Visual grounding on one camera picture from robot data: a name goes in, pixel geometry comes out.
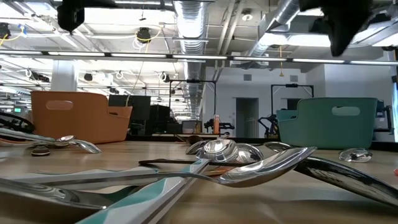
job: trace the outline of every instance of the white column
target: white column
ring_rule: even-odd
[[[76,62],[54,60],[51,91],[77,91],[79,69]]]

